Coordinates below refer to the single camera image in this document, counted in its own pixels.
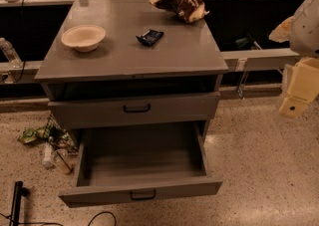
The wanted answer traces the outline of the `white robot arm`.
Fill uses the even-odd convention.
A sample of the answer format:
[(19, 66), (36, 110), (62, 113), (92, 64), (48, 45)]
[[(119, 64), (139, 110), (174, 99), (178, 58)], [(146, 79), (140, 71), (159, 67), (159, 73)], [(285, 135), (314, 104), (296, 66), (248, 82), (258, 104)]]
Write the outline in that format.
[(319, 95), (319, 0), (304, 0), (293, 16), (269, 35), (274, 42), (288, 41), (290, 49), (302, 59), (292, 67), (290, 83), (279, 113), (301, 116)]

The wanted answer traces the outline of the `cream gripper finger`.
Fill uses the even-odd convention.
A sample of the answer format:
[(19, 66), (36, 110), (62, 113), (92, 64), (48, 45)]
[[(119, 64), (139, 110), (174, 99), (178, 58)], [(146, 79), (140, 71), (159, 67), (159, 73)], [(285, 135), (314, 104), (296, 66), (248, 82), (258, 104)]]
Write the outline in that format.
[(274, 30), (271, 31), (268, 38), (271, 41), (283, 43), (290, 39), (290, 30), (294, 17), (288, 17), (281, 24), (279, 24)]
[(279, 113), (290, 118), (300, 117), (319, 95), (319, 60), (306, 58), (292, 67), (290, 83)]

